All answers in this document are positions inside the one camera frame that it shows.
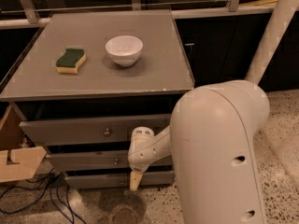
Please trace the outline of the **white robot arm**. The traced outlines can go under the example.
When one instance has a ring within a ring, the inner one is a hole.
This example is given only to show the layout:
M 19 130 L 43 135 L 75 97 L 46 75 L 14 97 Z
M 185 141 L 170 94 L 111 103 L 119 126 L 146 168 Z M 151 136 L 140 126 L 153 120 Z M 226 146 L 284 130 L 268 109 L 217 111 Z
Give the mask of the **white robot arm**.
M 266 94 L 246 80 L 188 91 L 159 134 L 133 130 L 130 190 L 171 156 L 185 224 L 267 224 L 253 136 L 268 116 Z

